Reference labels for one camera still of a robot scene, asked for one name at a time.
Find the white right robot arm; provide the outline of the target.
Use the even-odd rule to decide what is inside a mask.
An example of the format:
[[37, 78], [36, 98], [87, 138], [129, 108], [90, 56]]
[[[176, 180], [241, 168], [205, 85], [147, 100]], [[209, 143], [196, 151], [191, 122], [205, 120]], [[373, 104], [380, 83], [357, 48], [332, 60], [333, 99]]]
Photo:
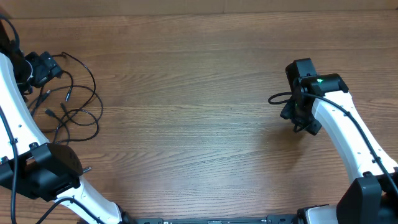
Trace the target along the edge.
[[377, 143], [337, 74], [288, 75], [281, 116], [295, 131], [324, 128], [343, 160], [350, 186], [336, 205], [305, 208], [303, 223], [397, 223], [397, 162]]

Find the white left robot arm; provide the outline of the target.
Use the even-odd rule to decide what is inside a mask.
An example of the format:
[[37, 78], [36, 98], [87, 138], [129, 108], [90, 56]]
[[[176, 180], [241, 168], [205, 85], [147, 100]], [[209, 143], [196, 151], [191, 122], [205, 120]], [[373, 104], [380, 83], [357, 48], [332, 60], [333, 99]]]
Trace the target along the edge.
[[36, 125], [33, 116], [46, 95], [41, 93], [26, 105], [33, 88], [43, 89], [63, 73], [48, 52], [24, 55], [18, 34], [10, 39], [1, 29], [1, 186], [11, 190], [11, 222], [17, 221], [16, 196], [20, 194], [53, 202], [39, 223], [58, 205], [87, 223], [127, 223], [121, 208], [84, 178], [85, 170], [68, 145], [71, 139], [49, 141]]

